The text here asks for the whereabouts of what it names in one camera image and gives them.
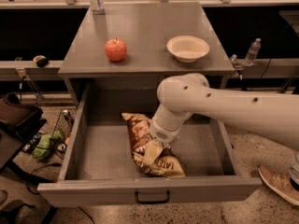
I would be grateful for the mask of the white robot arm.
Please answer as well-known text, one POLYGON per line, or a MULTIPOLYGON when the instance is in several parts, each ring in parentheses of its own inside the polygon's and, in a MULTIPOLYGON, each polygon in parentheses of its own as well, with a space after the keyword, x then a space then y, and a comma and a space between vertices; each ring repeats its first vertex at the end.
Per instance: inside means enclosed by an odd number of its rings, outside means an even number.
POLYGON ((212 89, 205 76, 187 74, 164 79, 157 97, 149 131, 162 142, 173 141, 183 123, 200 114, 299 150, 298 95, 212 89))

